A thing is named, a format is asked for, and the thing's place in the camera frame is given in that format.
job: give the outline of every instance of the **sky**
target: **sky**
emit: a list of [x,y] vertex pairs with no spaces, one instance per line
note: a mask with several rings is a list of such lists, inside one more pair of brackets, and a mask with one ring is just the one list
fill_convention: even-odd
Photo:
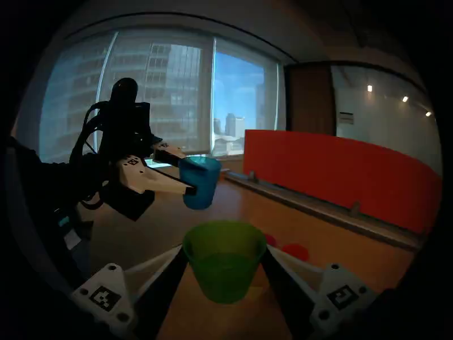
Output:
[[264,68],[216,52],[213,113],[225,131],[228,113],[245,118],[245,128],[256,127],[256,86],[264,82]]

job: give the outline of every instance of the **brown door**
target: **brown door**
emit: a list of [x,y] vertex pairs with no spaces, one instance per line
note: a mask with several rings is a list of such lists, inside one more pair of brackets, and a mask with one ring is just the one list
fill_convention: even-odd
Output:
[[336,135],[335,94],[329,65],[285,68],[287,130]]

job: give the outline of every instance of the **blue cup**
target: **blue cup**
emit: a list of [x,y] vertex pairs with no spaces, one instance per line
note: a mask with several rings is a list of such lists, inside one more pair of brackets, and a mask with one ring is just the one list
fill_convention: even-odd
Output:
[[191,209],[206,209],[212,203],[221,164],[214,158],[191,156],[179,161],[180,179],[196,186],[196,195],[184,195],[183,200]]

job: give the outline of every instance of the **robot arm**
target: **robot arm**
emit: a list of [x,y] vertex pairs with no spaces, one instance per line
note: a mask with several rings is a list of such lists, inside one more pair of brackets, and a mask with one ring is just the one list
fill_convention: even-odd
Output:
[[[136,103],[137,83],[131,78],[119,80],[112,89],[109,101],[91,106],[82,132],[72,150],[70,165],[83,171],[82,149],[90,134],[102,131],[97,171],[106,174],[94,185],[100,200],[95,204],[82,204],[97,209],[106,202],[132,220],[137,220],[154,201],[155,191],[183,195],[196,194],[196,187],[149,168],[145,158],[154,154],[154,160],[178,167],[186,155],[180,148],[170,146],[152,134],[149,127],[149,103]],[[88,121],[91,111],[99,113]]]

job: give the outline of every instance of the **green cup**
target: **green cup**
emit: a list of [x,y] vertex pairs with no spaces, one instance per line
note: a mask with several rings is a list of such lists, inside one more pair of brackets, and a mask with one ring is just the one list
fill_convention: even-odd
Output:
[[213,221],[190,230],[183,248],[204,295],[229,304],[247,294],[266,238],[248,223]]

